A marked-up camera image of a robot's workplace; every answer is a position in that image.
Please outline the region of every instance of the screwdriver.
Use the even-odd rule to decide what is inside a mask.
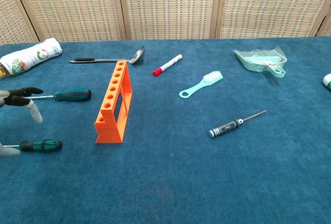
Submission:
[[[260,115],[260,114],[263,114],[263,113],[266,112],[266,111],[267,111],[267,110],[264,110],[264,111],[262,111],[262,112],[260,112],[260,113],[254,114],[254,115],[252,115],[252,116],[250,116],[250,117],[247,117],[247,118],[245,118],[245,119],[237,119],[237,120],[233,120],[233,121],[230,121],[230,122],[228,122],[228,123],[226,123],[226,124],[224,124],[224,125],[221,125],[221,126],[219,126],[219,127],[215,127],[215,128],[213,128],[212,130],[209,130],[209,131],[208,131],[208,135],[209,135],[209,137],[211,137],[211,138],[214,138],[214,137],[216,137],[216,136],[222,135],[222,134],[225,133],[225,132],[228,132],[228,131],[230,131],[230,130],[232,130],[232,129],[235,129],[235,128],[239,127],[244,121],[249,120],[249,119],[251,119],[251,118],[254,118],[254,117],[256,117],[256,116],[258,116],[258,115]]]
[[[4,147],[19,147],[21,151],[42,151],[42,152],[51,152],[55,150],[60,150],[62,148],[62,142],[59,140],[36,140],[29,142],[24,140],[20,145],[4,145]]]
[[[54,98],[55,100],[90,100],[92,96],[92,92],[86,88],[75,88],[70,91],[59,91],[55,92],[53,96],[33,96],[33,97],[26,97],[28,99],[48,99]]]

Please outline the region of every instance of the orange test tube rack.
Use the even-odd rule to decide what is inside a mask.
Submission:
[[[122,104],[117,121],[114,115],[118,95],[122,95]],[[127,62],[118,61],[109,82],[106,94],[94,126],[98,132],[95,143],[122,143],[128,119],[132,97],[132,88]]]

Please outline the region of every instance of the white marker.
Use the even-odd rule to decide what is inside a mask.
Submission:
[[[176,64],[182,58],[183,58],[183,55],[181,55],[181,54],[175,56],[172,60],[170,60],[166,64],[162,65],[160,68],[158,68],[155,71],[153,71],[153,75],[157,77],[162,72],[164,72],[166,69],[168,69],[170,66],[172,66],[173,64]]]

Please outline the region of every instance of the bottle label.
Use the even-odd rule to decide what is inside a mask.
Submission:
[[[61,53],[62,49],[59,43],[51,38],[33,47],[5,55],[0,58],[0,63],[6,67],[11,75],[17,75]]]

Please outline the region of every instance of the table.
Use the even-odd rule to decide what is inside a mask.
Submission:
[[[43,123],[24,108],[1,108],[3,145],[45,138],[55,153],[0,157],[1,223],[330,223],[331,37],[239,40],[62,42],[63,53],[1,88],[45,95],[89,88],[87,102],[36,101]],[[128,58],[133,89],[122,144],[95,144],[94,121],[115,63]],[[32,44],[0,47],[0,56]],[[232,50],[274,49],[288,58],[282,79],[246,70]],[[158,77],[152,72],[184,58]],[[224,78],[188,99],[178,93],[220,70]],[[268,112],[209,138],[234,118]]]

